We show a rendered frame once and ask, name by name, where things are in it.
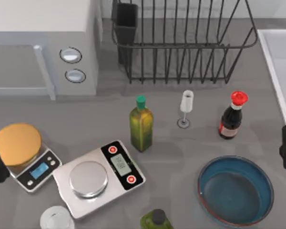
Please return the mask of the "dark bottle red cap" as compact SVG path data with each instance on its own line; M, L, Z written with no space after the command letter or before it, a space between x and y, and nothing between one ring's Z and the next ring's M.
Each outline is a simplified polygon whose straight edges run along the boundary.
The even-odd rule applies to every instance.
M242 107L247 100L245 92L231 93L231 104L224 111L218 128L219 135L223 139L233 139L236 136L242 122Z

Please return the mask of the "black cutlery holder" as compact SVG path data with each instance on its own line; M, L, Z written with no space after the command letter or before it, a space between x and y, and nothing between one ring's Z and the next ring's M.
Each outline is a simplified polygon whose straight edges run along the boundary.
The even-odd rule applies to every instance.
M128 55L135 40L138 21L138 6L132 3L122 3L120 0L112 0L113 30L117 39L118 62L128 65Z

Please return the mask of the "green bottle black cap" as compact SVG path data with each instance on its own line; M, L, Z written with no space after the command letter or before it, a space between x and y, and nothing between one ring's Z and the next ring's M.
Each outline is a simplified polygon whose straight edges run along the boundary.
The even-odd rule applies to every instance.
M154 209L141 217L141 229L174 229L162 209Z

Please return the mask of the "blue bowl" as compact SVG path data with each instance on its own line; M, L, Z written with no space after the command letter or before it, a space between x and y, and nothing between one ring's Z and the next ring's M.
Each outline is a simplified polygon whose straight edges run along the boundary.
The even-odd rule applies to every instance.
M272 210L274 189L265 171L240 156L219 156L199 171L197 198L217 223L234 229L264 220Z

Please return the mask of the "white sink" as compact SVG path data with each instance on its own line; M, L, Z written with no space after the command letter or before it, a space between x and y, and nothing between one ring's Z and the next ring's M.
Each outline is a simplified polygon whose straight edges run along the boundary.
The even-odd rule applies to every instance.
M286 29L258 30L258 36L286 124Z

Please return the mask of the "microwave oven door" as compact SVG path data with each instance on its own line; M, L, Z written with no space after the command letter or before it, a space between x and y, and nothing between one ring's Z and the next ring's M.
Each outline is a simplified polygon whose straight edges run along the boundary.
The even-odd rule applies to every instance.
M0 44L0 96L49 96L33 45Z

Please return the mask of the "small scale with orange plate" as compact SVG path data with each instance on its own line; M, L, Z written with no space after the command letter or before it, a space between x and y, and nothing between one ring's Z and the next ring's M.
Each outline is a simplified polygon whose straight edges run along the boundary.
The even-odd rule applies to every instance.
M0 158L9 175L28 193L37 191L62 165L28 123L13 123L0 130Z

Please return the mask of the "silver scale with red buttons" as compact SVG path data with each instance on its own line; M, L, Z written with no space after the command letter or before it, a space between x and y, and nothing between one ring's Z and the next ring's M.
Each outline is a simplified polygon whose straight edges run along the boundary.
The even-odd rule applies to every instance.
M74 219L86 217L146 182L120 140L58 167L53 177Z

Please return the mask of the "pale microwave oven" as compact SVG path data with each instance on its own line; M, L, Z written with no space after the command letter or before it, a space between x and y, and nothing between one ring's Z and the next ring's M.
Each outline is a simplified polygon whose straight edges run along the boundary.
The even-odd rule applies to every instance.
M58 96L94 96L99 76L97 49L102 41L99 0L0 0L0 44L40 45ZM80 62L64 62L59 52L73 47ZM79 69L82 83L71 83L65 72Z

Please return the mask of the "green oil bottle green cap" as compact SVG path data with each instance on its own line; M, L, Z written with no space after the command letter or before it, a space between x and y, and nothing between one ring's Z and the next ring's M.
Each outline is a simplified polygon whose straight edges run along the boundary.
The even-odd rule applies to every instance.
M136 97L136 107L129 114L131 144L144 152L153 143L153 113L145 105L146 97Z

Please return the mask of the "clear champagne glass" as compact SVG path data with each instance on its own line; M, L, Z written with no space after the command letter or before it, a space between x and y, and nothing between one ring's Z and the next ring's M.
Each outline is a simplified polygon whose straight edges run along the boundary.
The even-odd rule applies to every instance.
M186 115L193 109L194 93L191 90L185 90L182 95L180 111L183 113L183 117L178 119L177 125L186 129L190 126L190 121L186 118Z

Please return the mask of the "round microwave knob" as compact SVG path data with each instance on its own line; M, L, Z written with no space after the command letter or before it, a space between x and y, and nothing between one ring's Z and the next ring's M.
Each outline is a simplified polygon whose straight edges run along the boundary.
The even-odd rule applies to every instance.
M60 50L59 56L64 62L70 64L78 63L82 59L82 53L73 47Z
M72 69L65 72L65 78L71 83L82 83L86 79L86 75L79 69Z

